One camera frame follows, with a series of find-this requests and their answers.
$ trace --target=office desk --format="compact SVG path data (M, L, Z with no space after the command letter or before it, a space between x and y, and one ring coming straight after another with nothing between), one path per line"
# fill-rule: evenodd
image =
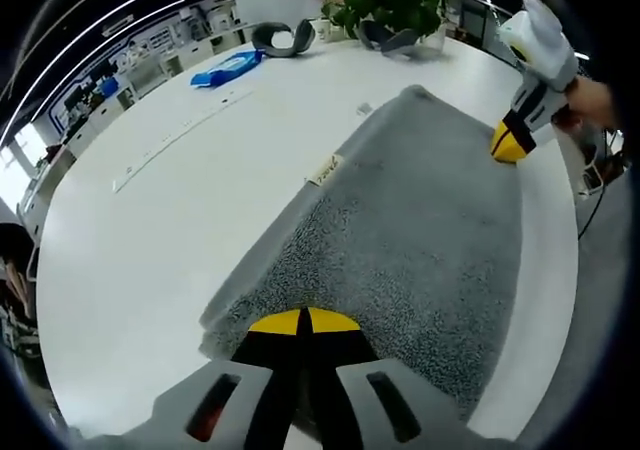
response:
M86 436L140 424L158 394L207 362L197 350L204 306L305 177L362 122L359 106L375 108L418 83L494 126L521 82L513 68L453 40L427 63L390 60L350 41L269 59L216 90L189 86L194 73L230 53L125 112L53 198L40 254L41 343L60 409ZM194 125L114 193L127 167ZM546 133L518 165L517 296L493 380L469 422L484 435L514 438L522 430L571 320L573 198L557 142Z

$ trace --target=cable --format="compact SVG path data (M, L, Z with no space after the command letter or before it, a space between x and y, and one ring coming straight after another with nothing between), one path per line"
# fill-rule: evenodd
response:
M602 131L602 138L604 140L604 158L606 160L607 158L607 154L609 152L607 152L607 131L603 130ZM580 231L580 233L578 234L578 241L580 241L580 239L582 238L582 236L585 234L585 232L587 231L587 229L589 228L589 225L591 225L591 222L593 221L593 217L596 216L596 212L598 211L598 208L600 208L600 203L602 203L602 197L604 197L604 192L607 189L606 184L604 183L604 180L602 181L602 191L600 192L600 196L598 197L598 201L596 202L596 206L593 207L593 211L591 212L591 215L589 216L589 220L587 220L587 223L585 223L584 227L582 227L582 230Z

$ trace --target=gray towel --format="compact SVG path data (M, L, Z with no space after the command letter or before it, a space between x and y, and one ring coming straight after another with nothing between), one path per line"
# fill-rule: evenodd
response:
M234 269L201 317L201 351L230 356L259 318L300 306L358 321L468 417L509 325L520 260L516 169L493 130L412 86L336 152Z

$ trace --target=blue package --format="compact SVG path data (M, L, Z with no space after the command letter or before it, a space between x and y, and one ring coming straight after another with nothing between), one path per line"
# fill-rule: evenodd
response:
M204 73L196 73L191 79L194 87L219 87L255 68L262 61L259 50L238 52Z

